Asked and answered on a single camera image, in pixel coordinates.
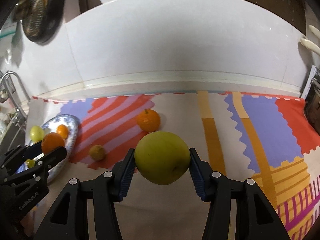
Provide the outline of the stainless steel pot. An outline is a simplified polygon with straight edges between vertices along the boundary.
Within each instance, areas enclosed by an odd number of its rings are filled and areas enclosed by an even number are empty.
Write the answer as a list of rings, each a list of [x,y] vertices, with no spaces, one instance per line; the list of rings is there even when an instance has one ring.
[[[320,132],[320,98],[319,88],[313,83],[305,100],[304,113],[309,124],[319,134]]]

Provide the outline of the yellow-green apple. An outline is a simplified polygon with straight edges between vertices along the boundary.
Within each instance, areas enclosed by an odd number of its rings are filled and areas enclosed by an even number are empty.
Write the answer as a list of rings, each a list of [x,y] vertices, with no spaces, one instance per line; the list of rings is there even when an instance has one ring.
[[[157,185],[169,185],[188,169],[190,152],[178,135],[157,131],[144,136],[135,148],[135,163],[140,174]]]

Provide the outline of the colourful patterned table mat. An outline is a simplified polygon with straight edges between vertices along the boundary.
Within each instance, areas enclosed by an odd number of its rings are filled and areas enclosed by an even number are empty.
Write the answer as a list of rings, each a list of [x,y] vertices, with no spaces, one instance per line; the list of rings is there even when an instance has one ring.
[[[71,178],[90,180],[110,170],[144,136],[137,115],[152,109],[161,129],[175,133],[200,158],[234,180],[254,179],[267,195],[291,239],[302,239],[319,217],[319,135],[299,98],[227,92],[140,94],[55,102],[33,98],[28,126],[59,114],[80,121],[68,163],[31,213],[33,230]],[[94,161],[89,149],[106,156]]]

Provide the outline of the white knife block holder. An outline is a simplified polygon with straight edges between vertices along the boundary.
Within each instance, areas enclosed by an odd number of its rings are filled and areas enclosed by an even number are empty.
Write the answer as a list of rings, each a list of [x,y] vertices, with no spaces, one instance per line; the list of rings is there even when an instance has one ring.
[[[313,83],[313,81],[316,81],[317,83],[319,83],[319,68],[316,67],[315,65],[313,65],[311,67],[310,73],[308,75],[307,81],[305,83],[305,86],[303,88],[303,91],[301,93],[301,98],[302,99],[306,99],[308,96],[308,93],[310,92],[311,89],[311,85]]]

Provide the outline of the small brownish pear fruit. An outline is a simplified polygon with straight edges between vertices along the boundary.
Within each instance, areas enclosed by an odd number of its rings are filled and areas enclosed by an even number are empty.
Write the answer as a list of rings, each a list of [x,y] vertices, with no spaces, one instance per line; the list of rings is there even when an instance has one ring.
[[[89,149],[89,156],[94,161],[101,161],[106,156],[106,151],[101,145],[94,145]]]

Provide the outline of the metal mesh strainer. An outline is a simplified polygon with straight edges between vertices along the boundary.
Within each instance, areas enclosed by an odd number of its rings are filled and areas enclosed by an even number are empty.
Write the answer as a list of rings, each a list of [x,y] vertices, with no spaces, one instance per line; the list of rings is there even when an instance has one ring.
[[[48,7],[48,0],[19,0],[11,14],[12,22],[21,22],[27,37],[35,38],[41,33]]]

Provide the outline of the chrome kitchen faucet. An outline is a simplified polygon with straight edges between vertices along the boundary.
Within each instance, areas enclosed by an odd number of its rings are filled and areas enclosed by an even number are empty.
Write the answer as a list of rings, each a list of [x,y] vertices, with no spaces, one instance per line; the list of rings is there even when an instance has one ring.
[[[19,75],[16,72],[7,71],[6,73],[1,72],[1,79],[2,79],[2,77],[5,77],[4,80],[1,81],[1,103],[4,103],[8,100],[9,92],[11,94],[14,94],[16,92],[15,85],[14,85],[13,80],[11,78],[12,75],[16,77],[16,79],[21,87],[21,90],[24,93],[24,96],[25,96],[27,102],[30,102],[30,96],[27,93],[27,90],[25,89]]]

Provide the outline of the orange tangerine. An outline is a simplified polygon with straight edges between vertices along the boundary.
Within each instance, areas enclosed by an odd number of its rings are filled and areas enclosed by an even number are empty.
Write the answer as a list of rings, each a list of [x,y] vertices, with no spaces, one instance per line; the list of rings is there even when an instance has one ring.
[[[69,134],[69,129],[66,125],[59,125],[56,129],[57,134],[61,136],[62,139],[67,139]]]

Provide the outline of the black hanging pan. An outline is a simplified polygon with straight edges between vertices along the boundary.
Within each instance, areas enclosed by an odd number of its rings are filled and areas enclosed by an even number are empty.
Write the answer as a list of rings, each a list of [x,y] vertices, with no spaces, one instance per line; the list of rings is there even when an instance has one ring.
[[[65,0],[21,0],[27,8],[19,20],[26,37],[34,43],[48,42],[56,33]]]

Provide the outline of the large green apple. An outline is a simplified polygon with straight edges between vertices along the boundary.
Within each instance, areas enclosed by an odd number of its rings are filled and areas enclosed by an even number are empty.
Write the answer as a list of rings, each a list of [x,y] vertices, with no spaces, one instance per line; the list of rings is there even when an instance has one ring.
[[[44,130],[40,126],[33,126],[30,129],[30,139],[32,142],[37,143],[44,138]]]

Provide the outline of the orange with stem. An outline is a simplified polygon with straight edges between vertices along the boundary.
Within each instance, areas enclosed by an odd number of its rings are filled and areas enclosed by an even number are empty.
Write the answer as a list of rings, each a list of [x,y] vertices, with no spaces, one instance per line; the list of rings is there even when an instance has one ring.
[[[152,109],[144,109],[137,115],[137,125],[145,132],[158,131],[161,125],[159,114]]]

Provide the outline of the green tomato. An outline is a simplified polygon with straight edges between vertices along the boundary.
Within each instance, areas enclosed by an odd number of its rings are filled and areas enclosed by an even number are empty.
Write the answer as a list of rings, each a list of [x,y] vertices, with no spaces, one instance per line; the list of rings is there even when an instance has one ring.
[[[34,159],[27,159],[25,161],[25,164],[26,164],[27,168],[32,168],[35,166],[35,160]]]

